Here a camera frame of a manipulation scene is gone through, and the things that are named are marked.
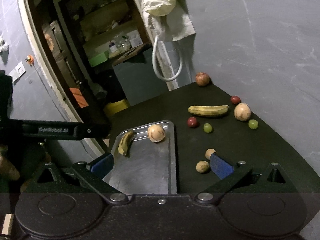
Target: wooden block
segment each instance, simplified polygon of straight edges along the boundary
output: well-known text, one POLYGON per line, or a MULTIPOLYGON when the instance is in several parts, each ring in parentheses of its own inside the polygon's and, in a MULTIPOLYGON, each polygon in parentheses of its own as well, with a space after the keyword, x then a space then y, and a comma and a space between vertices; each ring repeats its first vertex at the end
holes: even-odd
POLYGON ((14 218, 14 214, 6 214, 5 215, 4 223, 3 223, 3 227, 2 227, 2 234, 4 234, 4 235, 11 234, 13 218, 14 218))

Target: red grape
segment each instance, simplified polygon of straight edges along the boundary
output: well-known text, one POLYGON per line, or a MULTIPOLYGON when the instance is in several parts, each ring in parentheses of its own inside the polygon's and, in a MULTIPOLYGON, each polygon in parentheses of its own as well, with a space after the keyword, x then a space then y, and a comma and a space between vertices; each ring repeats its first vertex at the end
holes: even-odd
POLYGON ((237 105, 237 104, 241 103, 241 99, 240 99, 240 97, 238 97, 238 96, 232 96, 232 97, 230 98, 230 101, 231 101, 231 103, 233 103, 234 105, 237 105))
POLYGON ((199 125, 198 120, 195 117, 190 117, 187 124, 190 128, 195 128, 199 125))

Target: yellow banana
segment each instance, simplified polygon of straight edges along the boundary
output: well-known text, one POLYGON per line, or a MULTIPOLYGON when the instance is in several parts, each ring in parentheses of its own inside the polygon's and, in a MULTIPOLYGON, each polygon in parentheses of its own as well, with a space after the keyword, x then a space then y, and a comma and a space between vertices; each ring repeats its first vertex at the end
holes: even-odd
POLYGON ((128 154, 128 149, 131 143, 131 140, 133 136, 135 135, 135 132, 133 130, 127 131, 124 136, 121 138, 119 146, 118 146, 118 151, 120 154, 123 156, 127 156, 128 154))
POLYGON ((190 114, 204 116, 204 117, 215 117, 220 116, 228 112, 229 106, 190 106, 188 112, 190 114))

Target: orange object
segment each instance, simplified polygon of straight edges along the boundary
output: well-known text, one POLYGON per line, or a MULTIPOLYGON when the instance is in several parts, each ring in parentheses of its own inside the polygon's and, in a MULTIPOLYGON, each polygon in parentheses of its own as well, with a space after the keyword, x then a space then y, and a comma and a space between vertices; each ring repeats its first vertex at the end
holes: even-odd
POLYGON ((26 62, 28 62, 30 65, 33 65, 35 63, 35 59, 32 55, 28 55, 26 62))
POLYGON ((75 99, 77 100, 80 108, 84 108, 84 107, 89 106, 87 101, 85 101, 79 88, 70 88, 70 91, 73 94, 73 96, 75 97, 75 99))

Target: white cable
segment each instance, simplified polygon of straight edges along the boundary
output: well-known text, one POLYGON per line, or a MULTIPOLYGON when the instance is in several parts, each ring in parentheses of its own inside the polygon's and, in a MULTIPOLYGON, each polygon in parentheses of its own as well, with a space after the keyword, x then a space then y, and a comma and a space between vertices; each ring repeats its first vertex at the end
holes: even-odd
POLYGON ((159 41, 159 36, 157 35, 156 38, 155 38, 155 43, 153 44, 153 51, 152 51, 152 65, 153 65, 153 70, 156 74, 156 76, 161 79, 162 81, 165 81, 165 82, 170 82, 170 81, 173 81, 175 80, 181 73, 181 70, 182 70, 182 67, 183 67, 183 60, 182 60, 182 53, 181 53, 181 50, 179 47, 177 47, 177 51, 179 53, 179 58, 180 58, 180 66, 179 66, 179 69, 177 71, 177 73, 171 77, 171 78, 164 78, 158 71, 158 68, 157 68, 157 62, 156 62, 156 52, 157 52, 157 47, 158 47, 158 41, 159 41))

